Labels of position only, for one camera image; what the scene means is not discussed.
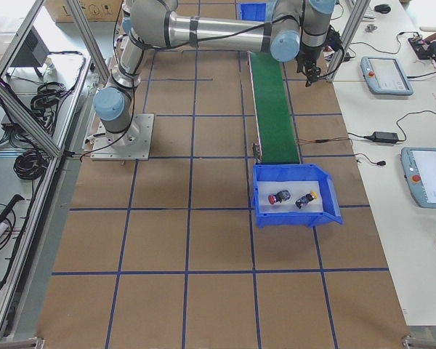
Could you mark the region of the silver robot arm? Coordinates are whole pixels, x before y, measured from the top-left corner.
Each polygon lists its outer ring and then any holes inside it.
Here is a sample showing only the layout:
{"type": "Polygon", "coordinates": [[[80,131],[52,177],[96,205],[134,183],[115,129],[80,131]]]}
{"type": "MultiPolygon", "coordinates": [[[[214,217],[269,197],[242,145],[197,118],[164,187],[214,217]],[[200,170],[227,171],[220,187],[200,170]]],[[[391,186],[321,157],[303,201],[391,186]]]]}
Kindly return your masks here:
{"type": "Polygon", "coordinates": [[[189,46],[268,52],[281,63],[296,60],[307,84],[320,79],[318,58],[324,47],[342,47],[331,25],[334,1],[268,1],[262,21],[226,20],[177,14],[177,1],[133,1],[129,40],[93,106],[108,146],[130,147],[140,141],[132,106],[141,70],[153,52],[189,46]]]}

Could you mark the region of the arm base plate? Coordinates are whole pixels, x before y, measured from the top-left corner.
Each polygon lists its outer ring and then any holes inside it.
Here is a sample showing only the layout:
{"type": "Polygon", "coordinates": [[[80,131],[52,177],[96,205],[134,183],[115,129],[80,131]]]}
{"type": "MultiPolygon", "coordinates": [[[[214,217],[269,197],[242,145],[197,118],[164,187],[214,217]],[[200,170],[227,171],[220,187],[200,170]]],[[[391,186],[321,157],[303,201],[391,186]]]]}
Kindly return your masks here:
{"type": "Polygon", "coordinates": [[[147,161],[150,157],[154,114],[136,113],[129,131],[114,145],[115,135],[105,133],[105,127],[99,122],[98,133],[103,136],[94,140],[95,152],[90,153],[94,161],[147,161]]]}

